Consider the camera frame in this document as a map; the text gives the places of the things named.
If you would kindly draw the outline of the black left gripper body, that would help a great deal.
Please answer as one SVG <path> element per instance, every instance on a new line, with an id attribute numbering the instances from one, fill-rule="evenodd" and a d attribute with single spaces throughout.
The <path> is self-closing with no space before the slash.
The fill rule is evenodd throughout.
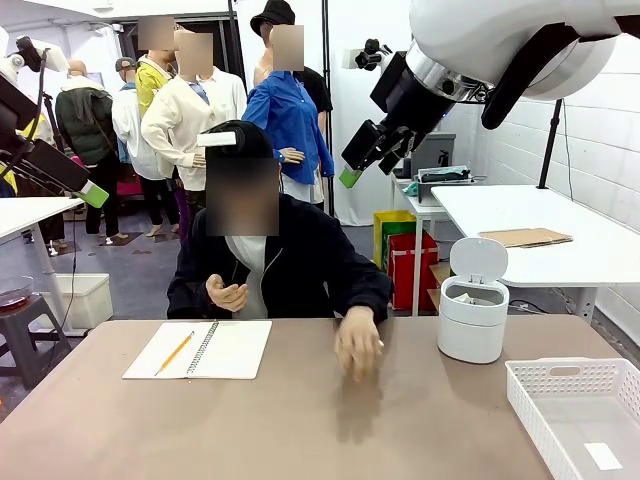
<path id="1" fill-rule="evenodd" d="M 1 149 L 16 151 L 23 144 L 16 132 L 36 118 L 38 107 L 4 76 L 0 83 Z"/>

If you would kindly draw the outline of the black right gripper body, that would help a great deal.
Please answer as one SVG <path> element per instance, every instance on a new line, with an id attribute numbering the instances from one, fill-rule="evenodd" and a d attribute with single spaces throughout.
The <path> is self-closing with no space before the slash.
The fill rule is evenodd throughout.
<path id="1" fill-rule="evenodd" d="M 386 133 L 430 133 L 453 107 L 453 101 L 433 93 L 407 66 L 406 52 L 394 53 L 374 86 L 370 98 L 385 113 L 380 122 Z"/>

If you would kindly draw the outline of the person left hand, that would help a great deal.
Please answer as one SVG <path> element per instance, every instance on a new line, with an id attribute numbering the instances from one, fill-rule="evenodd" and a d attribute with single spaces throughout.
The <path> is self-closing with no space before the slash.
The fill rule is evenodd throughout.
<path id="1" fill-rule="evenodd" d="M 360 382 L 376 370 L 384 343 L 371 308 L 354 306 L 347 311 L 337 328 L 334 349 L 343 372 L 354 381 Z"/>

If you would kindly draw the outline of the person right hand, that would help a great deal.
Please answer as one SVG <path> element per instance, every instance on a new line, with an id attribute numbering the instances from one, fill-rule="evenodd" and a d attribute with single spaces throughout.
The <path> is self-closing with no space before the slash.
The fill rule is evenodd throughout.
<path id="1" fill-rule="evenodd" d="M 213 274 L 206 281 L 209 300 L 217 307 L 236 313 L 248 302 L 249 290 L 246 284 L 225 286 L 220 275 Z"/>

